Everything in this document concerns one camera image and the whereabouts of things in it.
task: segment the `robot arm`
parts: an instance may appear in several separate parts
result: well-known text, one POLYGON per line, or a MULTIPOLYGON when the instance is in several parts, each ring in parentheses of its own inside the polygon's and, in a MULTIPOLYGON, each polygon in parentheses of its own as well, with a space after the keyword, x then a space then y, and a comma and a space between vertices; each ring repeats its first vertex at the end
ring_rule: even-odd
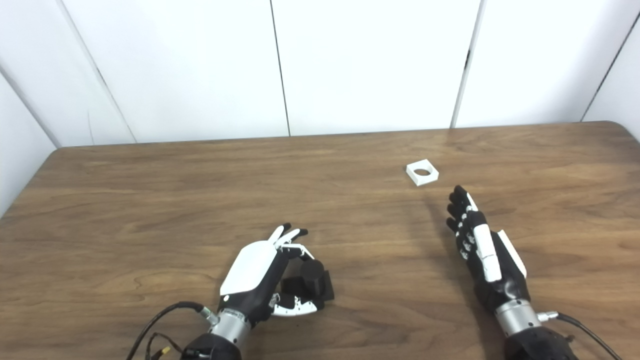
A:
POLYGON ((527 270, 507 234, 490 230, 484 214, 461 186, 455 187, 449 200, 452 217, 447 225, 474 280, 478 301, 496 316, 507 337, 505 358, 577 360, 568 342, 543 327, 531 307, 527 270))
POLYGON ((298 316, 324 308, 333 299, 328 272, 304 245, 292 243, 306 229, 285 234, 278 226, 267 240, 245 246, 220 287, 217 314, 206 316, 211 327, 192 341, 181 359, 240 360, 240 348, 259 323, 276 316, 298 316), (289 260, 300 258, 301 276, 282 280, 289 260), (282 280, 281 291, 276 292, 282 280))

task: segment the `black wrist base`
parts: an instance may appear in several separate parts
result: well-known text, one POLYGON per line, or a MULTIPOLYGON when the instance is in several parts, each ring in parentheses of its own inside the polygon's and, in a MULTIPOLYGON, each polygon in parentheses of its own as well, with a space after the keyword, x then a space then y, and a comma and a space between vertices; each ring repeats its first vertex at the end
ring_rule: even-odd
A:
POLYGON ((227 339, 202 334, 187 345, 180 360, 242 360, 240 350, 227 339))
POLYGON ((567 340, 544 326, 532 327, 507 338, 507 360, 578 360, 567 340))

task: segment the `white thumb segment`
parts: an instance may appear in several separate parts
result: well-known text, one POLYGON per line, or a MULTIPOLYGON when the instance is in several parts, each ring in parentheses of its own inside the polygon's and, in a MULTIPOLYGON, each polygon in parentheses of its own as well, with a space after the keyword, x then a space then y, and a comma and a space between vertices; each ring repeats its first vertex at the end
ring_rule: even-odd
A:
POLYGON ((500 236, 500 240, 502 240, 502 243, 504 244, 504 247, 507 248, 507 251, 509 252, 509 255, 511 255, 511 259, 513 259, 513 262, 516 263, 516 266, 518 267, 518 269, 520 269, 520 272, 522 272, 522 275, 524 275, 524 277, 526 279, 527 278, 527 268, 524 267, 524 263, 522 262, 522 259, 520 259, 520 255, 518 255, 518 252, 516 251, 516 248, 513 247, 513 244, 511 243, 511 240, 509 240, 509 237, 504 232, 504 230, 500 230, 498 232, 498 236, 500 236))
POLYGON ((493 246, 493 240, 491 239, 489 225, 478 225, 474 227, 473 232, 477 245, 476 254, 480 258, 480 261, 482 261, 484 269, 484 279, 487 280, 487 282, 502 279, 500 262, 498 261, 498 256, 495 253, 495 247, 493 246))

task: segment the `white wall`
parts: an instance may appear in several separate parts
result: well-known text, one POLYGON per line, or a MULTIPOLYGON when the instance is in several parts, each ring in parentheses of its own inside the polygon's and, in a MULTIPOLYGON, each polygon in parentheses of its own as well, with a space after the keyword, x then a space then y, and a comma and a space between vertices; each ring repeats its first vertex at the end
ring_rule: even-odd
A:
POLYGON ((640 140, 640 25, 629 34, 584 121, 614 121, 640 140))
POLYGON ((638 11, 636 0, 488 0, 457 126, 579 121, 638 11))
POLYGON ((0 76, 0 217, 54 149, 0 76))
POLYGON ((268 0, 64 3, 139 141, 288 135, 268 0))
POLYGON ((273 0, 291 134, 449 127, 478 5, 273 0))
POLYGON ((0 67, 61 146, 133 141, 55 0, 0 1, 0 67))

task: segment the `black cylinder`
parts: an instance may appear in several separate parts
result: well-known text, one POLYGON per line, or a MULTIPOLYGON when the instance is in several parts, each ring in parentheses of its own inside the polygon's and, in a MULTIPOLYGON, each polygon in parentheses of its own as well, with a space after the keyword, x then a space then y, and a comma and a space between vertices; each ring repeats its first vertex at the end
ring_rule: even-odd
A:
POLYGON ((313 297, 319 297, 324 294, 324 265, 318 260, 307 260, 300 267, 300 275, 305 281, 307 291, 313 297))

